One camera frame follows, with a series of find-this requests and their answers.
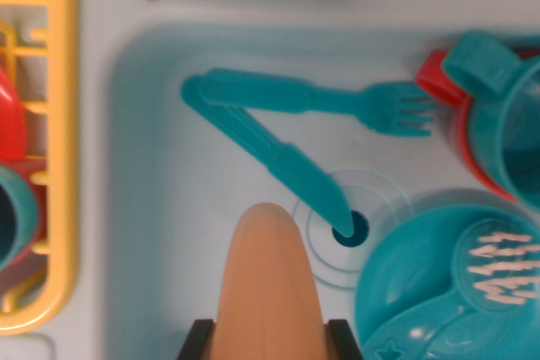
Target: teal knife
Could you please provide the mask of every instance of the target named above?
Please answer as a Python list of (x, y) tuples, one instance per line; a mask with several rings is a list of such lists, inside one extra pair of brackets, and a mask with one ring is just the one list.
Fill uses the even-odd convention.
[(245, 110), (211, 105), (201, 99), (200, 80), (200, 76), (193, 76), (184, 82), (181, 96), (186, 104), (264, 164), (342, 236), (353, 236), (353, 217), (338, 184), (297, 147), (279, 141)]

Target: star shape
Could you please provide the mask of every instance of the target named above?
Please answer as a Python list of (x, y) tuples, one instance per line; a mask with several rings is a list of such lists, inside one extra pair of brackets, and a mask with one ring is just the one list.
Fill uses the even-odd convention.
[(393, 341), (388, 341), (385, 347), (375, 350), (379, 360), (399, 360), (403, 351), (396, 348)]

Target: toy kitchen sink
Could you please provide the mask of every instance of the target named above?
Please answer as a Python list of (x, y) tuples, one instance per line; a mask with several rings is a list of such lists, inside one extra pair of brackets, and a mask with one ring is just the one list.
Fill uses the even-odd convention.
[(176, 358), (192, 322), (215, 319), (235, 224), (261, 201), (299, 225), (324, 319), (351, 325), (362, 265), (415, 213), (481, 202), (540, 219), (469, 174), (448, 140), (444, 108), (431, 137), (411, 139), (370, 132), (353, 117), (254, 111), (366, 216), (370, 236), (347, 248), (180, 96), (185, 79), (215, 67), (342, 89), (412, 81), (432, 50), (472, 28), (540, 46), (538, 2), (79, 0), (77, 282), (54, 319), (0, 336), (0, 348), (25, 360)]

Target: teal cup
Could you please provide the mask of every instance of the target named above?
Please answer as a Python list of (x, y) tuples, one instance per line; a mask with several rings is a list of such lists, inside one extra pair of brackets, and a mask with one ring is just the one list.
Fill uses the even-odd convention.
[(516, 200), (540, 211), (540, 57), (523, 61), (473, 31), (443, 69), (474, 98), (467, 140), (477, 163)]
[(38, 218), (38, 205), (26, 181), (0, 164), (0, 271), (27, 249)]

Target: yellow plastic rack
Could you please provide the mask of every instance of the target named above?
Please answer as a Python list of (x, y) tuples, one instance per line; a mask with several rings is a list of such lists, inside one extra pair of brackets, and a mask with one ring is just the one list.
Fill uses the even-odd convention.
[[(77, 0), (0, 0), (3, 5), (36, 6), (47, 10), (48, 27), (33, 30), (41, 46), (19, 46), (15, 30), (0, 24), (5, 35), (9, 77), (15, 83), (19, 58), (42, 56), (47, 60), (47, 100), (26, 101), (26, 109), (47, 117), (47, 171), (32, 181), (47, 186), (47, 239), (33, 245), (35, 253), (48, 255), (46, 270), (4, 294), (0, 309), (0, 334), (32, 330), (50, 320), (68, 300), (77, 270)], [(45, 284), (32, 303), (19, 306), (19, 298)]]

